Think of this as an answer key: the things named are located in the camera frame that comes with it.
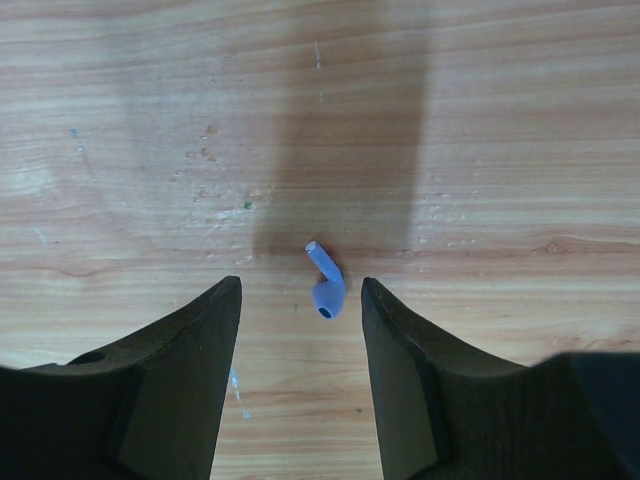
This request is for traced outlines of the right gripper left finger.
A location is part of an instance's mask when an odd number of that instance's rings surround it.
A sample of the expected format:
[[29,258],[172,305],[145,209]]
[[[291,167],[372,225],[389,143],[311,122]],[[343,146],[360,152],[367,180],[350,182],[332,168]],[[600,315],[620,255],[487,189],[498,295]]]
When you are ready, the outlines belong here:
[[67,364],[1,371],[5,479],[206,479],[242,305],[228,276]]

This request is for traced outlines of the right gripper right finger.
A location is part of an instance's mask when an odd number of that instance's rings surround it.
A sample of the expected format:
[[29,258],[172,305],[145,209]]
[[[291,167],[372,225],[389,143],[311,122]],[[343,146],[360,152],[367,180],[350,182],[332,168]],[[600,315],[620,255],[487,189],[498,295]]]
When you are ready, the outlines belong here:
[[381,282],[362,328],[387,479],[635,479],[639,356],[563,352],[527,367],[421,317]]

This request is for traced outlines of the purple earbud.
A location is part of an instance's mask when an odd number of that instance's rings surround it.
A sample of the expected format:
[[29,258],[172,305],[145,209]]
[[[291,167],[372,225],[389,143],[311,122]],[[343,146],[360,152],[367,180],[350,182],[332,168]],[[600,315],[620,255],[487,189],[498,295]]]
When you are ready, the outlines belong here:
[[343,274],[337,263],[317,241],[309,242],[305,251],[324,277],[324,280],[312,289],[316,310],[327,320],[335,319],[341,313],[346,300]]

